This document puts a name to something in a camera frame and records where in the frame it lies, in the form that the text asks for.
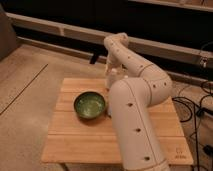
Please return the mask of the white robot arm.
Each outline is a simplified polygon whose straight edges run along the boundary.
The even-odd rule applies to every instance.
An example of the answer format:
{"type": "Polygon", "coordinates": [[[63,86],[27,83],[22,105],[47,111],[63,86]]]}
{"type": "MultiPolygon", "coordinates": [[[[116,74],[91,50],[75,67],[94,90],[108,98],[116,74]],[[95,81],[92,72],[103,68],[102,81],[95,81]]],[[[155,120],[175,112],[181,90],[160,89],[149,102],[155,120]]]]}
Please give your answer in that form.
{"type": "Polygon", "coordinates": [[[109,88],[109,111],[126,171],[170,171],[152,126],[148,108],[164,102],[172,80],[159,66],[128,49],[125,33],[104,39],[107,70],[125,66],[128,77],[109,88]]]}

